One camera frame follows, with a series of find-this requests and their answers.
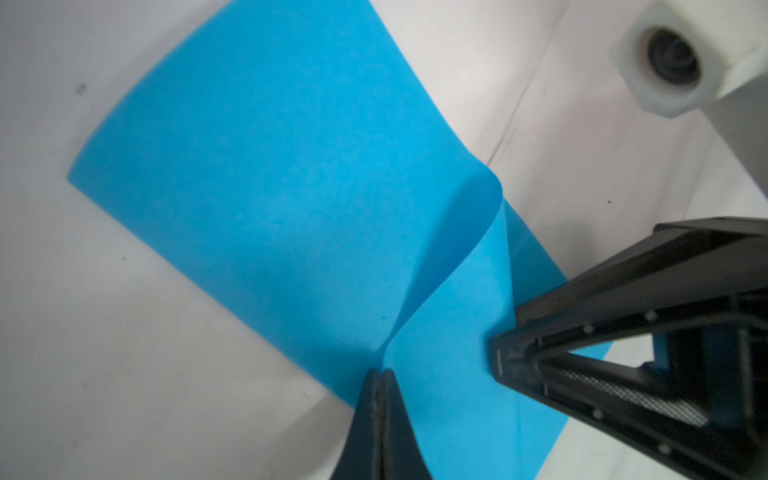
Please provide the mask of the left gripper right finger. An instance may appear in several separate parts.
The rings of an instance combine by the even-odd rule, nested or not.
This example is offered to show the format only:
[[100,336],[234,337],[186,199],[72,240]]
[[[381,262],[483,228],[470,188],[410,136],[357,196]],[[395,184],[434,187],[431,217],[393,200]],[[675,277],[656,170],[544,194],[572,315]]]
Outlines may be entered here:
[[383,420],[381,423],[381,478],[430,480],[395,373],[383,372]]

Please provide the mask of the blue square paper sheet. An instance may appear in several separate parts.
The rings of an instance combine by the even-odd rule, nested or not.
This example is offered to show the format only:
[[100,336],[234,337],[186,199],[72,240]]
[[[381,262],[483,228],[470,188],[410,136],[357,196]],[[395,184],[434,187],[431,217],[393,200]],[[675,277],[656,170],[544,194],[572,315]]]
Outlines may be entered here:
[[566,420],[490,338],[564,276],[366,1],[234,1],[70,182],[346,402],[393,370],[436,479],[533,479]]

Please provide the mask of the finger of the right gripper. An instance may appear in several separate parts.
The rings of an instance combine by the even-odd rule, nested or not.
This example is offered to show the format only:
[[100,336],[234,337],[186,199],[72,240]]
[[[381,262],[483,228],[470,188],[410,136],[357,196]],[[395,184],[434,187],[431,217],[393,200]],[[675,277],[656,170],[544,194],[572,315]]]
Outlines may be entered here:
[[502,385],[691,479],[767,475],[767,223],[662,223],[515,310]]

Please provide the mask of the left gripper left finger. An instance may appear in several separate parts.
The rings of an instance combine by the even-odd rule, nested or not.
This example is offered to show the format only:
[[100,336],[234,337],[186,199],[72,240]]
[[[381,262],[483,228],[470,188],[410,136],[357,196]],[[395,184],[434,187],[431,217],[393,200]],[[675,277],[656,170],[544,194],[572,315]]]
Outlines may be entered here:
[[381,372],[370,370],[331,480],[381,478]]

